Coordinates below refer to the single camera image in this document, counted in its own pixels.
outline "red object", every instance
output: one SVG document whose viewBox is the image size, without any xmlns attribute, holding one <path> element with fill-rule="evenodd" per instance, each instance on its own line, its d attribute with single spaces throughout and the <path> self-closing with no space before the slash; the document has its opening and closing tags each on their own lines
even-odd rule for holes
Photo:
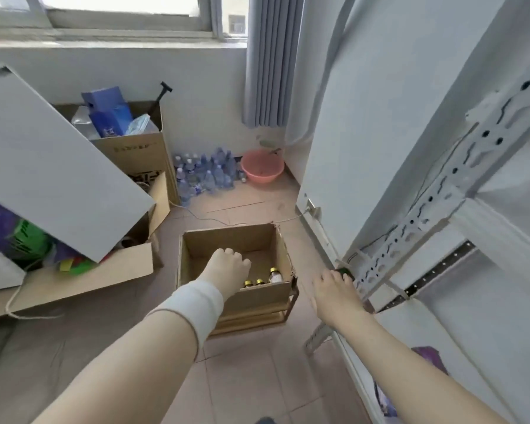
<svg viewBox="0 0 530 424">
<path fill-rule="evenodd" d="M 269 150 L 250 150 L 241 158 L 241 168 L 249 180 L 256 183 L 270 183 L 285 169 L 283 157 Z"/>
</svg>

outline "wall socket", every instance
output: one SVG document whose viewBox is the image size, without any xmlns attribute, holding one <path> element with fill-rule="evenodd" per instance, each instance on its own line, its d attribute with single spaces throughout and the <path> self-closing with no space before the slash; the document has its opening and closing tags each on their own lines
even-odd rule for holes
<svg viewBox="0 0 530 424">
<path fill-rule="evenodd" d="M 310 215 L 315 219 L 318 219 L 320 216 L 320 207 L 315 206 L 310 198 L 306 201 L 306 209 L 309 210 Z"/>
</svg>

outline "small cardboard box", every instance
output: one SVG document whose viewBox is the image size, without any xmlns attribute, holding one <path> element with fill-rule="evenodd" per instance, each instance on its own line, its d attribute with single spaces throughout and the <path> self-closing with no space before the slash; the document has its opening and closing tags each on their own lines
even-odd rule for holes
<svg viewBox="0 0 530 424">
<path fill-rule="evenodd" d="M 114 251 L 97 267 L 81 275 L 59 272 L 57 266 L 29 272 L 20 293 L 10 306 L 11 311 L 140 278 L 162 266 L 155 231 L 170 212 L 166 172 L 163 171 L 154 180 L 149 195 L 155 200 L 155 206 L 128 233 L 139 245 Z M 5 306 L 15 290 L 0 290 L 0 315 L 6 314 Z"/>
<path fill-rule="evenodd" d="M 297 276 L 278 226 L 273 223 L 187 231 L 179 243 L 177 287 L 196 279 L 216 249 L 231 248 L 251 260 L 249 280 L 269 279 L 277 268 L 284 282 L 242 288 L 224 304 L 211 335 L 283 323 L 298 298 Z"/>
<path fill-rule="evenodd" d="M 128 103 L 134 118 L 147 113 L 152 104 L 152 101 Z M 55 109 L 70 122 L 78 109 L 78 105 L 58 105 L 55 106 Z M 153 179 L 164 171 L 167 174 L 169 199 L 173 203 L 180 205 L 175 170 L 170 164 L 169 153 L 163 136 L 165 122 L 158 104 L 151 115 L 151 120 L 159 128 L 159 132 L 101 138 L 92 141 L 92 144 L 122 171 L 127 174 L 133 174 L 134 180 L 151 184 Z"/>
</svg>

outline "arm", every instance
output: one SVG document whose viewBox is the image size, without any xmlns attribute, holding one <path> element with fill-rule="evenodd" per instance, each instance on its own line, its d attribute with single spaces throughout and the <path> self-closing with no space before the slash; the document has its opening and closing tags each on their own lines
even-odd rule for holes
<svg viewBox="0 0 530 424">
<path fill-rule="evenodd" d="M 216 287 L 225 301 L 243 285 L 250 265 L 239 253 L 219 249 L 198 279 Z M 181 315 L 153 312 L 92 360 L 34 424 L 159 424 L 198 344 L 195 330 Z"/>
<path fill-rule="evenodd" d="M 407 424 L 508 424 L 453 378 L 389 334 L 363 309 L 347 275 L 314 280 L 318 317 L 344 335 Z"/>
</svg>

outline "tiled floor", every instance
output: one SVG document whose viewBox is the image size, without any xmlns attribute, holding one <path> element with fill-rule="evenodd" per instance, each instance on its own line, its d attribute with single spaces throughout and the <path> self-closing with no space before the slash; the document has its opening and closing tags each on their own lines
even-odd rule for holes
<svg viewBox="0 0 530 424">
<path fill-rule="evenodd" d="M 191 210 L 228 224 L 282 221 L 296 215 L 297 194 L 297 183 L 284 174 L 267 186 L 197 197 Z M 0 424 L 30 422 L 92 357 L 172 293 L 184 230 L 220 226 L 174 208 L 159 232 L 165 263 L 159 272 L 47 307 L 61 318 L 18 323 L 0 355 Z M 369 422 L 331 341 L 311 359 L 302 352 L 319 322 L 310 279 L 324 263 L 300 220 L 281 230 L 302 293 L 287 324 L 208 340 L 163 424 L 253 424 L 264 416 L 278 424 Z"/>
</svg>

